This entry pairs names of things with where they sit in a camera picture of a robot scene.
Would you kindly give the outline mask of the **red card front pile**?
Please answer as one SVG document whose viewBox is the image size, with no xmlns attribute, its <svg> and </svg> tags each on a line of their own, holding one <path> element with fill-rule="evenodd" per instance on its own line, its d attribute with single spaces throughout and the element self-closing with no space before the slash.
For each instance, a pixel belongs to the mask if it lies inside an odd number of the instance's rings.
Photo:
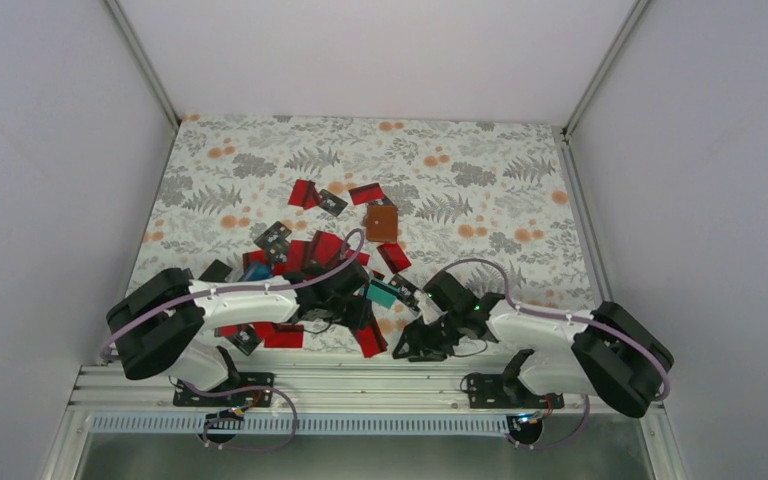
<svg viewBox="0 0 768 480">
<path fill-rule="evenodd" d="M 372 358 L 388 349 L 388 343 L 381 333 L 379 324 L 372 320 L 366 327 L 353 331 L 353 337 L 357 341 L 364 358 Z"/>
</svg>

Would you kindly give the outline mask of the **brown leather card holder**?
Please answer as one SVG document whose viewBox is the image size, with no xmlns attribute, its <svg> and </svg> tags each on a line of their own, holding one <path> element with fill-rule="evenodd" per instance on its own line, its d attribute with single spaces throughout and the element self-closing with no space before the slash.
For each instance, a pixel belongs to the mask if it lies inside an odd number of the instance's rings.
<svg viewBox="0 0 768 480">
<path fill-rule="evenodd" d="M 398 240 L 398 208 L 394 205 L 368 205 L 364 226 L 371 242 L 395 243 Z"/>
</svg>

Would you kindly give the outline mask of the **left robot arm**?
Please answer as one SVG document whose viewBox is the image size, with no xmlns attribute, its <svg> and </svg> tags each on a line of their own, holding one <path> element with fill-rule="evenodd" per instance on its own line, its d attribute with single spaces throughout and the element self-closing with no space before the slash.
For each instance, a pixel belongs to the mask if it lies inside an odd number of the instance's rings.
<svg viewBox="0 0 768 480">
<path fill-rule="evenodd" d="M 305 323 L 358 311 L 357 293 L 369 281 L 356 261 L 314 278 L 287 272 L 234 283 L 168 268 L 115 304 L 106 321 L 127 379 L 175 377 L 223 405 L 236 396 L 239 380 L 222 338 L 246 334 L 263 345 L 294 348 Z"/>
</svg>

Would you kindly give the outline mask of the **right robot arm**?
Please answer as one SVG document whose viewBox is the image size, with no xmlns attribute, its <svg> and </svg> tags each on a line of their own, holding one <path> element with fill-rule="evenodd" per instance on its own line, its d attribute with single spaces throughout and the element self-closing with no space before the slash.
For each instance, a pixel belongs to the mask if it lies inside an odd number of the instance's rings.
<svg viewBox="0 0 768 480">
<path fill-rule="evenodd" d="M 604 301 L 591 312 L 524 312 L 502 293 L 476 296 L 447 272 L 424 288 L 397 275 L 399 299 L 418 310 L 429 300 L 440 310 L 409 323 L 396 359 L 443 361 L 463 339 L 514 348 L 496 374 L 470 373 L 463 391 L 473 409 L 560 408 L 563 394 L 596 396 L 615 411 L 640 418 L 655 401 L 672 353 L 621 305 Z"/>
</svg>

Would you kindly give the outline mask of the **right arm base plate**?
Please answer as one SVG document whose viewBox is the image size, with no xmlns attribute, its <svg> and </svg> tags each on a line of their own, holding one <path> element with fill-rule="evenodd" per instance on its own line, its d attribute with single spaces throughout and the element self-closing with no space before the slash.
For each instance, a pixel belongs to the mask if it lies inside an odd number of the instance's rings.
<svg viewBox="0 0 768 480">
<path fill-rule="evenodd" d="M 531 393 L 518 380 L 504 380 L 501 374 L 470 373 L 461 379 L 460 390 L 473 409 L 553 409 L 563 408 L 558 394 Z"/>
</svg>

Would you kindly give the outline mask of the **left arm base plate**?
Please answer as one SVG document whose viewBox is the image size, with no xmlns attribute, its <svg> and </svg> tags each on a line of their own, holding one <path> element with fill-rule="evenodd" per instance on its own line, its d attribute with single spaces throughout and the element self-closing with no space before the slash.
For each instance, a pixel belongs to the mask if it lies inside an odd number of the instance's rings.
<svg viewBox="0 0 768 480">
<path fill-rule="evenodd" d="M 262 407 L 271 405 L 272 394 L 265 391 L 238 392 L 243 387 L 262 386 L 272 387 L 275 374 L 271 372 L 241 373 L 238 378 L 226 380 L 216 388 L 209 390 L 208 395 L 197 394 L 185 383 L 178 380 L 172 404 L 175 407 L 204 407 L 204 408 L 236 408 Z"/>
</svg>

